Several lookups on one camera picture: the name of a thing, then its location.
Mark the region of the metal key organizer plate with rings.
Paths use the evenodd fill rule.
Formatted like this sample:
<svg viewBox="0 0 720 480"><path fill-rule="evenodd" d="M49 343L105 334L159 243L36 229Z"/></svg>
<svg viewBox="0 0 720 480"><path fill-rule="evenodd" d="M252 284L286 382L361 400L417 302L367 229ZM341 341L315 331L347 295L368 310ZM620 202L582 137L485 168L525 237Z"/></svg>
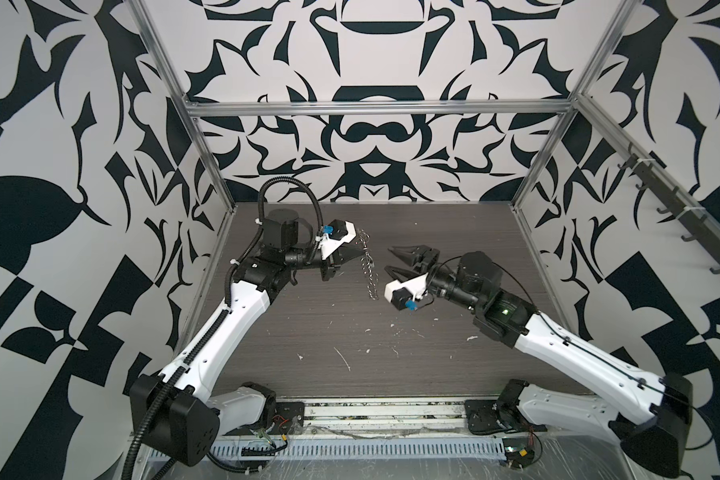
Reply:
<svg viewBox="0 0 720 480"><path fill-rule="evenodd" d="M360 242L360 245L363 250L361 266L362 266L363 273L366 277L369 298L373 301L377 301L379 298L378 286L377 286L378 276L376 275L376 272L375 272L375 261L371 254L369 241L370 241L369 235L364 230L360 230L359 242Z"/></svg>

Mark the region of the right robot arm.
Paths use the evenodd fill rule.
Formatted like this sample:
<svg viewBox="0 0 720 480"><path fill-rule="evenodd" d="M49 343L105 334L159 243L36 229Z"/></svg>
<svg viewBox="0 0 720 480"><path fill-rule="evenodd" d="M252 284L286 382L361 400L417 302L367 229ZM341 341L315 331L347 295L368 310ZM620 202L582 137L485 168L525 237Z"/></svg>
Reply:
<svg viewBox="0 0 720 480"><path fill-rule="evenodd" d="M494 404L499 421L596 437L657 476L680 476L693 416L690 381L643 370L578 337L505 290L506 269L482 251L456 257L455 268L426 245L390 251L404 264L385 269L391 280L384 298L397 310L446 300L469 311L483 335L554 367L591 393L564 394L513 380Z"/></svg>

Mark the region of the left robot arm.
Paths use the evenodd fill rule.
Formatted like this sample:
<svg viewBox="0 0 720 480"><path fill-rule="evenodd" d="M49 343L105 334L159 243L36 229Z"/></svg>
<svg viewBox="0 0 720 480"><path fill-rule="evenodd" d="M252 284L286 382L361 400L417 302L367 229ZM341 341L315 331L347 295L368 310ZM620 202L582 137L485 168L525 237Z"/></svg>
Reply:
<svg viewBox="0 0 720 480"><path fill-rule="evenodd" d="M258 230L242 258L232 261L223 298L188 345L158 373L140 376L129 398L134 438L123 474L141 447L194 466L210 453L218 435L250 427L267 431L276 414L275 393L255 383L216 396L216 382L254 323L300 270L317 269L330 280L362 256L356 226L346 220L312 226L291 209L258 218Z"/></svg>

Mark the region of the small green circuit board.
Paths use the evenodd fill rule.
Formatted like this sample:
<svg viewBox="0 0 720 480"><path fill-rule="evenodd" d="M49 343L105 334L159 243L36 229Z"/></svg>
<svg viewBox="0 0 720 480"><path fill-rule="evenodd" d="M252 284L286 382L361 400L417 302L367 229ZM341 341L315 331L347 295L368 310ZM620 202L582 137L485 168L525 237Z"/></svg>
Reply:
<svg viewBox="0 0 720 480"><path fill-rule="evenodd" d="M534 445L504 443L503 465L512 470L525 470L536 464L543 455L543 449Z"/></svg>

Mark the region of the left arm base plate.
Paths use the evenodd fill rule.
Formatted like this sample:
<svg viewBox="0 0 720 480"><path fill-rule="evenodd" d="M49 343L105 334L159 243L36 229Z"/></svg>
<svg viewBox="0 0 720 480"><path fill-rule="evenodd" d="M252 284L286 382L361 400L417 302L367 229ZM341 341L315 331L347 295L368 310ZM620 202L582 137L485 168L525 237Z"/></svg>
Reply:
<svg viewBox="0 0 720 480"><path fill-rule="evenodd" d="M253 435L264 432L279 436L288 434L303 425L306 404L302 401L280 401L267 407L262 418L251 425L243 425L229 432L230 435Z"/></svg>

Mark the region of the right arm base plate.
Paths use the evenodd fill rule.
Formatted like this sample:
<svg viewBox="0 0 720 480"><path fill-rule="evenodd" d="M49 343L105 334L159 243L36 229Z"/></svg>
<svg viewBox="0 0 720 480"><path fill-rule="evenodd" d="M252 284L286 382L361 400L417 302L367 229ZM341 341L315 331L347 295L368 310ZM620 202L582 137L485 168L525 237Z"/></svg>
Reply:
<svg viewBox="0 0 720 480"><path fill-rule="evenodd" d="M499 400L469 399L464 402L466 424L473 435L511 432L546 432L545 425L533 424L516 405Z"/></svg>

